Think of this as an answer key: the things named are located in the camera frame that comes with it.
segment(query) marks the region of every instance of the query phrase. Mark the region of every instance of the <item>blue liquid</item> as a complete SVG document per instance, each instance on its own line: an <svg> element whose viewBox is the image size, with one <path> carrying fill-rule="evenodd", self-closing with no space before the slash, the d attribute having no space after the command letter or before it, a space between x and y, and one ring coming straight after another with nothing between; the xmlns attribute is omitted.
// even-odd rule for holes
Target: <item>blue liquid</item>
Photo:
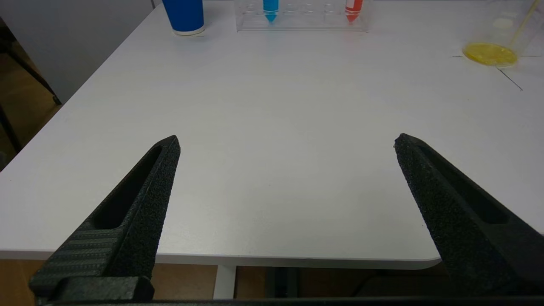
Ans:
<svg viewBox="0 0 544 306"><path fill-rule="evenodd" d="M268 19L269 22L273 22L276 19L279 7L279 0L263 0L264 16Z"/></svg>

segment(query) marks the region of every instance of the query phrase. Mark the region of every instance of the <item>floor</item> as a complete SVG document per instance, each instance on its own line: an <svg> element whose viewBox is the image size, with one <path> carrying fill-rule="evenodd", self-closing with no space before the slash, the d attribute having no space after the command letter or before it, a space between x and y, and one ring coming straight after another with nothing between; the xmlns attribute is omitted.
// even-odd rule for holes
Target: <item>floor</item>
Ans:
<svg viewBox="0 0 544 306"><path fill-rule="evenodd" d="M24 50L15 50L30 64ZM60 108L51 94L6 54L0 54L0 103L25 145ZM9 162L15 151L0 128L0 151ZM0 260L0 304L31 306L33 294L27 284L42 265L39 260ZM152 283L155 299L210 299L216 266L156 264ZM235 297L265 297L265 267L238 267ZM419 271L356 269L299 270L300 297L450 295L453 287L442 265Z"/></svg>

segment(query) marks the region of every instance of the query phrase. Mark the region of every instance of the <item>blue cup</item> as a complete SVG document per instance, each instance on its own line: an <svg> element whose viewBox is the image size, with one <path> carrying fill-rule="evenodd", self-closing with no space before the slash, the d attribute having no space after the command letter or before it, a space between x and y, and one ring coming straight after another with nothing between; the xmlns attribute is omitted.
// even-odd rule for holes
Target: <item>blue cup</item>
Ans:
<svg viewBox="0 0 544 306"><path fill-rule="evenodd" d="M166 14L177 35L195 35L204 31L202 0L163 0Z"/></svg>

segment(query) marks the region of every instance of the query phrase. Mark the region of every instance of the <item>yellow liquid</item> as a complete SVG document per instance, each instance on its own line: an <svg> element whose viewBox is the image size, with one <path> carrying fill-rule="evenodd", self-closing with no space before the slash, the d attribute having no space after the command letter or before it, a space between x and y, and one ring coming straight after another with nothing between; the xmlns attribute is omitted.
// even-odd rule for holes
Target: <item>yellow liquid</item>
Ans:
<svg viewBox="0 0 544 306"><path fill-rule="evenodd" d="M517 55L511 49L486 42L472 42L466 45L463 54L468 59L488 66L512 66L517 61Z"/></svg>

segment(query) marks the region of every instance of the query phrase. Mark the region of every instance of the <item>yellow straw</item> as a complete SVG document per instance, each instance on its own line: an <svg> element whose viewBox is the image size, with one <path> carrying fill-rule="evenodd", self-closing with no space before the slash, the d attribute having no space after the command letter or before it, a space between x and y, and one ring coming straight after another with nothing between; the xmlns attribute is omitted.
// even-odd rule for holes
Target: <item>yellow straw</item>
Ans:
<svg viewBox="0 0 544 306"><path fill-rule="evenodd" d="M514 42L516 41L517 37L519 36L519 34L521 33L521 31L523 30L523 28L525 27L525 25L529 21L529 19L531 18L531 15L536 10L536 7L539 5L539 2L540 2L540 0L535 0L533 2L533 5L531 5L531 8L529 9L529 12L527 12L527 16L525 16L525 19L521 23L520 27L516 30L516 33L514 34L514 37L510 41L510 46L512 46L514 44Z"/></svg>

